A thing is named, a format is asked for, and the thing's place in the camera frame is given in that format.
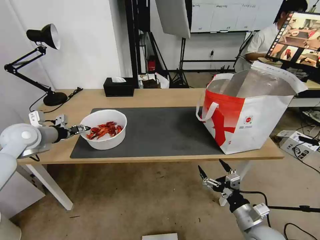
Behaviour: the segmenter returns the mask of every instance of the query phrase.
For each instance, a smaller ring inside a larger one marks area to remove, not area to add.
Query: black tissue box
[[[130,97],[133,96],[133,78],[124,78],[124,83],[114,83],[111,78],[107,78],[103,84],[106,97]]]

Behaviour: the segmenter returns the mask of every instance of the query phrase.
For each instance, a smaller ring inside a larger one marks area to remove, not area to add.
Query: black desk mat
[[[103,110],[94,108],[92,112]],[[70,158],[117,158],[223,154],[195,107],[115,108],[127,117],[120,145],[96,150],[79,137]]]

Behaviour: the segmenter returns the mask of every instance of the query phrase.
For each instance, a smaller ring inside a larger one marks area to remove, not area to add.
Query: black desk lamp
[[[4,69],[16,75],[17,77],[25,80],[26,82],[32,84],[33,86],[36,86],[37,88],[40,88],[41,90],[45,91],[47,95],[43,99],[43,103],[47,106],[57,106],[67,101],[68,97],[64,93],[60,92],[54,92],[51,90],[51,87],[43,85],[41,83],[38,83],[36,81],[31,80],[30,78],[22,75],[18,72],[18,70],[25,65],[33,62],[34,60],[42,57],[46,54],[47,47],[43,46],[42,43],[46,43],[48,46],[59,50],[60,49],[60,39],[58,36],[58,31],[56,27],[53,24],[48,24],[43,27],[41,30],[28,30],[27,31],[27,37],[36,43],[39,47],[37,47],[35,50],[29,52],[28,54],[24,55],[23,57],[19,58],[18,60],[9,63],[4,66]],[[30,56],[31,54],[39,52],[40,55],[34,57],[31,60],[28,61],[21,61],[24,58]]]

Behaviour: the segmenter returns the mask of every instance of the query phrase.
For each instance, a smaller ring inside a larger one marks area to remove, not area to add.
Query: computer monitor
[[[320,70],[320,14],[290,12],[266,58],[283,62],[283,68]]]

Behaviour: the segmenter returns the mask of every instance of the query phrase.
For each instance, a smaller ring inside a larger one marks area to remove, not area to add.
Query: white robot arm
[[[44,126],[40,111],[29,114],[30,124],[20,123],[7,127],[0,135],[0,190],[17,168],[17,159],[48,151],[51,143],[87,131],[90,127],[79,125],[67,128],[67,117],[58,116],[54,126]]]

